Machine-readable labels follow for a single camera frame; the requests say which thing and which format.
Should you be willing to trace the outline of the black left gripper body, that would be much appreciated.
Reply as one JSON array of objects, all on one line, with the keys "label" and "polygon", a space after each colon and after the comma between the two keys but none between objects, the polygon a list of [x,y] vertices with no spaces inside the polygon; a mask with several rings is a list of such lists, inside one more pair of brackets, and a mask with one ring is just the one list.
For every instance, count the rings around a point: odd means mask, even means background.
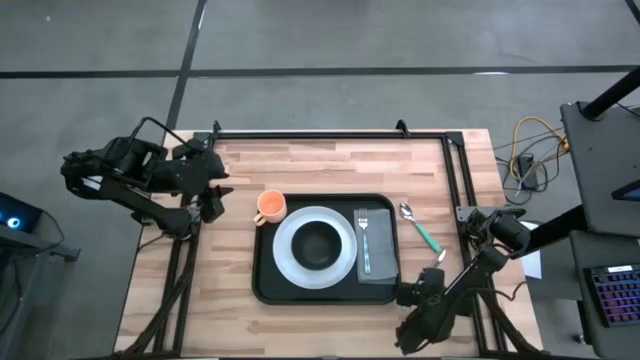
[{"label": "black left gripper body", "polygon": [[179,162],[177,178],[180,191],[185,196],[195,196],[204,192],[211,180],[229,177],[221,157],[211,149],[174,149],[172,158]]}]

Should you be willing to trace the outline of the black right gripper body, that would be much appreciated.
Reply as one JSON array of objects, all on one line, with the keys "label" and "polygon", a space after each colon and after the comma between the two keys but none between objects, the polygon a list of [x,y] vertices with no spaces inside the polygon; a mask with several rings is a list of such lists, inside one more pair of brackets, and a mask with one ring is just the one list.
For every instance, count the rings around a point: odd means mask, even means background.
[{"label": "black right gripper body", "polygon": [[444,289],[445,272],[441,269],[423,269],[413,283],[401,282],[397,287],[397,304],[418,306]]}]

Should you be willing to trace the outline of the grey cloth napkin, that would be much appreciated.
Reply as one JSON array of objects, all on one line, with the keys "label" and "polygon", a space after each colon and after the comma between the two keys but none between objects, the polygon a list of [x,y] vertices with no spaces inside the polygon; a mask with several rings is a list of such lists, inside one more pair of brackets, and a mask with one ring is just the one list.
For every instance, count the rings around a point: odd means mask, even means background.
[{"label": "grey cloth napkin", "polygon": [[358,281],[362,284],[369,285],[394,285],[396,283],[399,270],[395,255],[390,212],[387,209],[367,209],[367,238],[369,243],[371,273],[365,274],[362,248],[362,229],[358,225],[359,209],[353,211],[354,228],[358,243]]}]

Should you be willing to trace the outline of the fork with teal patterned handle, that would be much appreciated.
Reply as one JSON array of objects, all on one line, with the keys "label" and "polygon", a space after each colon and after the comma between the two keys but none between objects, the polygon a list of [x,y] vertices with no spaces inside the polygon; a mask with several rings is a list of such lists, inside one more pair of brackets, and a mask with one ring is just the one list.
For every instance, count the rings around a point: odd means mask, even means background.
[{"label": "fork with teal patterned handle", "polygon": [[371,273],[371,262],[369,255],[369,243],[367,238],[368,217],[367,209],[360,208],[358,210],[358,225],[362,229],[362,248],[363,248],[363,260],[364,260],[364,273]]}]

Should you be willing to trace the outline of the white round plate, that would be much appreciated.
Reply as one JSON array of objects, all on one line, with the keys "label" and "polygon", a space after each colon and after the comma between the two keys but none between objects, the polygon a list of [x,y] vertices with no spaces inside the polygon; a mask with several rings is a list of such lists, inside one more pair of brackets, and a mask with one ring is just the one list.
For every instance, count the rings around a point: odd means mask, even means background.
[{"label": "white round plate", "polygon": [[[337,259],[325,269],[305,268],[294,257],[292,249],[294,234],[303,225],[321,222],[337,232],[341,250]],[[308,206],[289,214],[279,225],[273,240],[273,257],[280,273],[294,285],[320,290],[341,282],[351,271],[357,258],[357,240],[351,223],[337,211]]]}]

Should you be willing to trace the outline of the black round bowl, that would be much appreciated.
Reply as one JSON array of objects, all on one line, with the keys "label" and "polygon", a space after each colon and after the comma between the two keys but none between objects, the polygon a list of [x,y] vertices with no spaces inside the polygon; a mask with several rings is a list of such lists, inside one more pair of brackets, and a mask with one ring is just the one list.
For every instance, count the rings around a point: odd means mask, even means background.
[{"label": "black round bowl", "polygon": [[291,251],[302,267],[319,271],[337,261],[342,251],[342,242],[332,225],[323,221],[311,221],[295,231]]}]

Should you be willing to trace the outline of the black rectangular plastic tray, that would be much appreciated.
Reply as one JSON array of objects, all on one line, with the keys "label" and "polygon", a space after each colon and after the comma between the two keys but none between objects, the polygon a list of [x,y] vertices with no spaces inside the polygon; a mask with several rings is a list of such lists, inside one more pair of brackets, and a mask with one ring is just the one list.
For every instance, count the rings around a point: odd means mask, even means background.
[{"label": "black rectangular plastic tray", "polygon": [[[386,210],[386,223],[394,246],[394,258],[399,258],[396,217],[393,203],[381,194],[287,194],[291,212],[306,206],[324,206],[354,221],[359,208]],[[277,269],[273,255],[273,242],[278,226],[265,224],[256,229],[252,270],[252,290],[257,299],[268,305],[384,305],[394,300],[400,278],[389,284],[362,283],[357,270],[351,268],[337,284],[319,290],[304,289],[285,278]]]}]

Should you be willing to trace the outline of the pale orange mug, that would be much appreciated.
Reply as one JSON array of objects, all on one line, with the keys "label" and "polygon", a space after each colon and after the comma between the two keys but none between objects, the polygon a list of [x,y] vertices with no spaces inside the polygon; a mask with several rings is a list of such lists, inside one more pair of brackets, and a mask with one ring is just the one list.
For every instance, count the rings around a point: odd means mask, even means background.
[{"label": "pale orange mug", "polygon": [[258,213],[253,218],[257,226],[266,223],[279,223],[287,215],[287,204],[285,196],[277,190],[267,190],[257,199],[256,207]]}]

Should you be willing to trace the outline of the white paper sheet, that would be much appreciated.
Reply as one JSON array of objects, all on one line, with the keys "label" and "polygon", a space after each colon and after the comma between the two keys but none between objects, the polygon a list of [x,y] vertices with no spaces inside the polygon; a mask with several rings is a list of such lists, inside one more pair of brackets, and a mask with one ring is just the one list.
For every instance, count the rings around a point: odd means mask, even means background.
[{"label": "white paper sheet", "polygon": [[526,277],[533,279],[542,278],[542,261],[541,253],[539,250],[521,257],[520,261]]}]

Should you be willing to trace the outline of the black diagonal strut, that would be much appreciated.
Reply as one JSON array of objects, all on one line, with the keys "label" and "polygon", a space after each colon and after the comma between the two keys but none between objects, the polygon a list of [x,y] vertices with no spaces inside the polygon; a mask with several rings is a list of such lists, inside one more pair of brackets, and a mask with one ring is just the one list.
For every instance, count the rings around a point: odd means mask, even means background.
[{"label": "black diagonal strut", "polygon": [[530,241],[524,254],[540,250],[541,248],[566,238],[571,231],[587,231],[585,211],[582,205],[539,225],[530,231]]}]

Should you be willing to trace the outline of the black power adapter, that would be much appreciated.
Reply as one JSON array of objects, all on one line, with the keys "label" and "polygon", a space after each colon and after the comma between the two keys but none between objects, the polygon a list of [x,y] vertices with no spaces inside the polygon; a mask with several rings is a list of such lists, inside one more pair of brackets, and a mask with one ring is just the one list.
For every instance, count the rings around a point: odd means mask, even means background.
[{"label": "black power adapter", "polygon": [[533,154],[518,155],[516,165],[520,175],[520,185],[524,190],[536,190],[538,180],[536,175],[536,162]]}]

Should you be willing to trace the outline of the backlit computer keyboard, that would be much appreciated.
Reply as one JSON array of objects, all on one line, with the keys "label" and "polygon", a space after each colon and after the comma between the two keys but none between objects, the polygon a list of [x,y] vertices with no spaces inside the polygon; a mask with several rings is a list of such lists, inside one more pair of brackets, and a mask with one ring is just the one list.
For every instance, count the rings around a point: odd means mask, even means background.
[{"label": "backlit computer keyboard", "polygon": [[584,274],[605,327],[640,325],[640,264],[585,268]]}]

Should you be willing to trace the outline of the dark grey desk top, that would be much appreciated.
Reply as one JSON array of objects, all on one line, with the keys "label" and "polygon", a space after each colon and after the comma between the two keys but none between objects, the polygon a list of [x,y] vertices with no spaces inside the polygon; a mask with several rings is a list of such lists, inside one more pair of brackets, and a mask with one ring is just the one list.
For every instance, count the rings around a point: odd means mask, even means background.
[{"label": "dark grey desk top", "polygon": [[640,117],[615,107],[592,121],[578,103],[562,105],[560,113],[589,229],[640,237],[640,201],[612,196],[640,180]]}]

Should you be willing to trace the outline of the black monitor pole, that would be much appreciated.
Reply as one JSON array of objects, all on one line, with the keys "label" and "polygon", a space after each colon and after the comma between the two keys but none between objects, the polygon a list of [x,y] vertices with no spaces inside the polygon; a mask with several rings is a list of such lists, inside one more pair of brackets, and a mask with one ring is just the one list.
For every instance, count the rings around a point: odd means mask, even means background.
[{"label": "black monitor pole", "polygon": [[630,71],[593,101],[582,106],[581,113],[591,121],[598,121],[599,117],[605,111],[635,91],[638,87],[640,87],[640,66]]}]

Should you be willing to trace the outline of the black aluminium table frame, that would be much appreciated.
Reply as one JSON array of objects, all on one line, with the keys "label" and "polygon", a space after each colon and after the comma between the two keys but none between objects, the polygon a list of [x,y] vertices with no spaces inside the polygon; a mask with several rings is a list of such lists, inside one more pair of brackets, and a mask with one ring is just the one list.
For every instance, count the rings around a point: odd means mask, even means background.
[{"label": "black aluminium table frame", "polygon": [[397,357],[394,331],[406,310],[388,305],[268,305],[252,290],[259,195],[375,193],[406,203],[445,248],[448,278],[469,258],[457,233],[459,206],[504,202],[484,130],[231,131],[215,141],[231,193],[224,214],[193,245],[186,297],[159,333],[178,357]]}]

